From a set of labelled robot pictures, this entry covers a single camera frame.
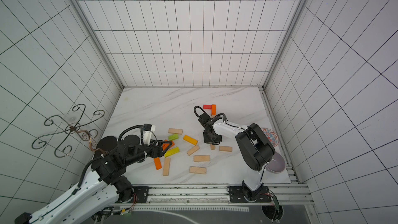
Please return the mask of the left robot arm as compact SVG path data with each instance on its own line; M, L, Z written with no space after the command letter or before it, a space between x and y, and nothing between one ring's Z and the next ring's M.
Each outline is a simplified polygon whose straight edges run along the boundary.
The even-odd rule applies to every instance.
M134 187L124 176L126 168L147 157L160 158L172 145L171 141L155 140L148 146L141 145L136 135L128 135L121 141L114 136L102 138L76 185L35 213L22 213L14 222L77 224L115 203L144 203L148 187Z

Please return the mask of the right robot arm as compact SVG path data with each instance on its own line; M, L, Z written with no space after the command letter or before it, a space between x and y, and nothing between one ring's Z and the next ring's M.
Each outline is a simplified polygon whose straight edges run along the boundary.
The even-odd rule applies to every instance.
M255 123L251 125L231 123L224 114L212 118L202 114L198 117L198 121L204 128L204 143L217 146L223 137L237 142L242 158L248 166L241 187L243 199L247 202L257 202L268 194L268 187L264 186L262 177L264 169L276 151L262 129Z

